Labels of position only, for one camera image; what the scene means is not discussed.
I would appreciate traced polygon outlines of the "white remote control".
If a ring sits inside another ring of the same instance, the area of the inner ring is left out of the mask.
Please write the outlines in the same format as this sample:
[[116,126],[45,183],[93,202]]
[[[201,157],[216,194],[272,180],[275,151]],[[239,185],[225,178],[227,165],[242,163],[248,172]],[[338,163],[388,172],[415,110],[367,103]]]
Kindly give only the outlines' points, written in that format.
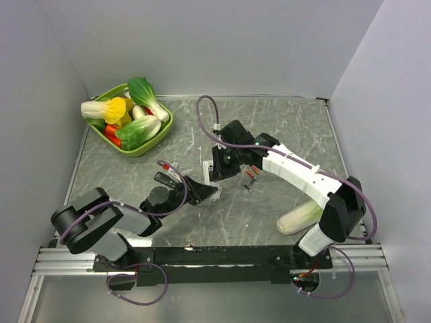
[[210,172],[213,170],[213,162],[211,160],[202,162],[203,168],[203,183],[205,185],[212,185],[213,182],[210,180]]

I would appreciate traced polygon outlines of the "remote battery cover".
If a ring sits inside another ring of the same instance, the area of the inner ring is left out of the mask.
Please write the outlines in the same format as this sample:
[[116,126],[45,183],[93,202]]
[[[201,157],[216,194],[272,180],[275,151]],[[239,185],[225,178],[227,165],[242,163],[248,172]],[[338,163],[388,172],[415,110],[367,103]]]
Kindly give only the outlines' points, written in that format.
[[212,194],[211,200],[212,201],[218,200],[221,196],[221,193],[222,193],[222,189],[218,189],[214,194]]

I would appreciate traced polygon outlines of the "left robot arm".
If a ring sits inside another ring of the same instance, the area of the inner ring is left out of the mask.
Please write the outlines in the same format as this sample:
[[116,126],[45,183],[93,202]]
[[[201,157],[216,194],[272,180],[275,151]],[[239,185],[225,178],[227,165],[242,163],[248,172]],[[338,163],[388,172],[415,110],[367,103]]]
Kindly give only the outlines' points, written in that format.
[[110,199],[100,187],[55,211],[51,223],[60,241],[72,254],[91,250],[109,260],[119,271],[133,262],[133,249],[121,234],[111,229],[130,231],[148,237],[162,227],[162,219],[181,204],[198,205],[219,192],[217,186],[202,184],[189,176],[174,180],[158,172],[154,180],[161,186],[152,189],[138,208]]

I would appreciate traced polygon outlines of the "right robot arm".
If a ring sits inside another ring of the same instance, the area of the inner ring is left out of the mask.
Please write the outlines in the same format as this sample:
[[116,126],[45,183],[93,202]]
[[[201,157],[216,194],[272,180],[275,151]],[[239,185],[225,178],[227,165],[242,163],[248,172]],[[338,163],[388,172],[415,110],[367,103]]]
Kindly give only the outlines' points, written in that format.
[[300,189],[323,210],[319,222],[296,243],[298,266],[309,268],[327,246],[348,239],[364,216],[366,205],[357,179],[349,177],[342,182],[325,176],[319,166],[304,161],[272,136],[261,133],[254,137],[239,120],[224,127],[214,124],[213,132],[224,144],[211,150],[210,181],[233,177],[242,165],[255,166]]

